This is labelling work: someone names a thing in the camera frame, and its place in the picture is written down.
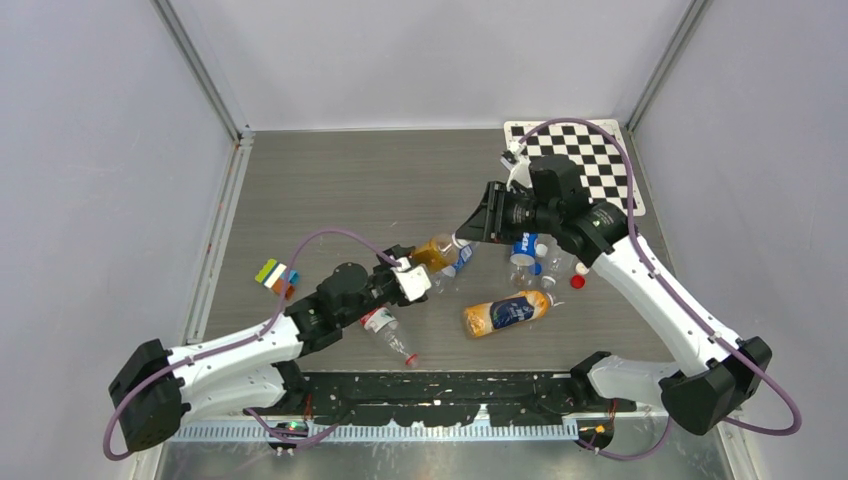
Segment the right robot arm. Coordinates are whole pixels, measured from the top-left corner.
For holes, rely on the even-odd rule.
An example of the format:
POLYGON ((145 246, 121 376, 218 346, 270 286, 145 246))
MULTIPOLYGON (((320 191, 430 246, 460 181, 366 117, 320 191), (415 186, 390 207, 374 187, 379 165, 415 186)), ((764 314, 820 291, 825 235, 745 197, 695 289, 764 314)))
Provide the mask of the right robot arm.
POLYGON ((701 306, 658 261, 646 242, 630 236, 627 216, 593 201, 582 166, 564 155, 516 165, 523 180, 491 181, 479 206, 458 228, 459 238, 512 244, 545 234, 618 290, 665 344, 671 363, 628 361, 597 352, 575 367, 574 403, 596 410, 609 398, 663 407, 695 435, 708 433, 757 390, 754 367, 766 369, 770 346, 741 338, 701 306))

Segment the crushed Pepsi bottle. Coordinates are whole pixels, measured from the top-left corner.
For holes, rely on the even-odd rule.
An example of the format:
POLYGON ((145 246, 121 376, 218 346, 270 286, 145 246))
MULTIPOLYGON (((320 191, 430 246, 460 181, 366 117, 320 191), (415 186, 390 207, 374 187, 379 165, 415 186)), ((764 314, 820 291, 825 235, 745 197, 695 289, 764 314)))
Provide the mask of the crushed Pepsi bottle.
POLYGON ((474 254, 474 250, 478 245, 478 242, 468 242, 464 240, 460 242, 457 260, 431 276, 432 291, 434 293, 440 294, 448 289, 460 271, 471 259, 474 254))

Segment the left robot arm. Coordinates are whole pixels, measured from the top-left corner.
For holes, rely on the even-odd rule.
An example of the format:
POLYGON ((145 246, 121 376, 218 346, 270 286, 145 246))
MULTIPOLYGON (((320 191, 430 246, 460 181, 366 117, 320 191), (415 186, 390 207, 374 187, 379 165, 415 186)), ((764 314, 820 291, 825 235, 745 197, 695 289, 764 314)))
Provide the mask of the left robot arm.
POLYGON ((203 343, 141 343, 108 387, 114 405, 105 455, 122 460, 157 446, 183 425, 248 408, 298 412, 307 389, 296 360, 343 337, 346 327, 386 304, 424 302, 427 264, 393 247, 372 270, 345 262, 315 291, 259 324, 203 343))

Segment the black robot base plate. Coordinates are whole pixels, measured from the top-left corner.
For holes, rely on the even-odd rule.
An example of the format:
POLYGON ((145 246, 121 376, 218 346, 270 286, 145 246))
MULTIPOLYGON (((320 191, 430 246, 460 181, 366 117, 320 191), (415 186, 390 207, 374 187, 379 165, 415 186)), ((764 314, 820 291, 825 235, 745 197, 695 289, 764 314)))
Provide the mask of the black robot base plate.
POLYGON ((487 412, 494 425, 546 426, 572 413, 606 413, 612 402, 554 372, 307 372, 264 415, 320 425, 466 426, 487 412))

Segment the yellow red label bottle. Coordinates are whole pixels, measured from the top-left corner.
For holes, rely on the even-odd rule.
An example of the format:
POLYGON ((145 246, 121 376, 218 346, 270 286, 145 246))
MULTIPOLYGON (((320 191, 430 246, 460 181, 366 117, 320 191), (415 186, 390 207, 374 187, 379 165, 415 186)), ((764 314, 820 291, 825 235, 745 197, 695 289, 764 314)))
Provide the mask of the yellow red label bottle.
POLYGON ((437 273, 455 264, 463 247, 454 234, 438 234, 414 249, 411 262, 423 265, 429 273, 437 273))

